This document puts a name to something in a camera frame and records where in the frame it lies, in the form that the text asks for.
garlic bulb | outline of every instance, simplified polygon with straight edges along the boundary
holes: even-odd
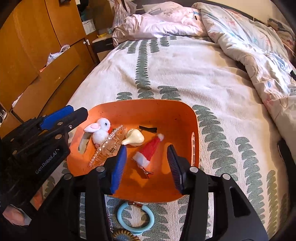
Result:
[[[126,139],[124,139],[121,144],[131,146],[140,146],[144,142],[144,136],[138,129],[130,129],[126,134]]]

bunny ear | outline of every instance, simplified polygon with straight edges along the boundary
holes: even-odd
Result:
[[[90,133],[93,133],[93,132],[96,132],[97,130],[99,130],[101,128],[101,126],[98,124],[98,123],[92,123],[90,125],[88,125],[84,131],[85,132],[90,132]]]

orange plastic bin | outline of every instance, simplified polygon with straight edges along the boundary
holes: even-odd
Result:
[[[95,106],[89,111],[87,120],[78,126],[70,146],[67,163],[74,176],[91,171],[89,162],[95,152],[93,142],[88,142],[83,154],[79,153],[78,147],[84,128],[102,117],[110,120],[112,128],[119,125],[124,125],[128,130],[139,128],[139,125],[157,127],[157,133],[165,136],[147,167],[148,171],[154,172],[150,179],[146,179],[132,157],[155,134],[143,131],[145,141],[142,146],[127,145],[128,156],[121,184],[113,196],[136,202],[170,202],[181,198],[182,195],[175,188],[166,153],[167,147],[173,144],[179,156],[187,158],[191,165],[199,166],[198,125],[192,108],[178,101],[155,99],[117,101]]]

blue ring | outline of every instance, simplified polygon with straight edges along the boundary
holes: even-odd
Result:
[[[147,230],[149,230],[150,228],[152,228],[152,226],[153,226],[153,224],[154,224],[154,215],[153,215],[152,211],[151,211],[146,205],[143,205],[141,209],[142,209],[143,211],[145,211],[145,212],[148,214],[148,216],[149,216],[149,223],[148,223],[147,226],[145,226],[145,227],[143,227],[143,228],[138,228],[138,229],[136,229],[136,228],[132,228],[132,227],[126,225],[126,223],[122,220],[122,216],[121,216],[121,215],[122,215],[122,211],[123,211],[126,207],[128,207],[128,202],[123,203],[123,204],[119,207],[119,209],[118,209],[118,211],[117,211],[117,219],[118,219],[118,222],[120,223],[120,225],[121,225],[124,229],[130,231],[133,235],[140,235],[140,234],[142,234],[144,231],[147,231]]]

wooden wardrobe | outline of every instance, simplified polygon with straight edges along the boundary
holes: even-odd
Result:
[[[14,8],[0,29],[0,104],[7,111],[1,138],[67,104],[97,65],[86,40],[74,0],[22,0]],[[64,45],[70,48],[44,68]]]

